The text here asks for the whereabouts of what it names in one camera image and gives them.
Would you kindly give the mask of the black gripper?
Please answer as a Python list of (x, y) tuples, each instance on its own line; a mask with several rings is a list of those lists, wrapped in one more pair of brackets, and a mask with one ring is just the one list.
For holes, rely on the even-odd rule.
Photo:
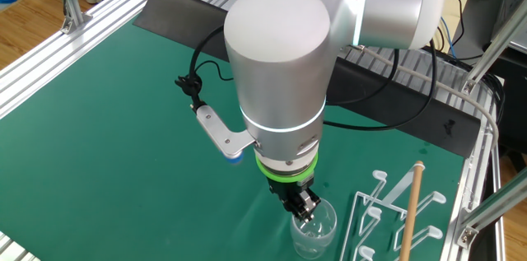
[(320, 203), (319, 196), (310, 190), (314, 178), (314, 172), (294, 176), (270, 175), (268, 182), (288, 212), (303, 222), (309, 222), (314, 219), (314, 211)]

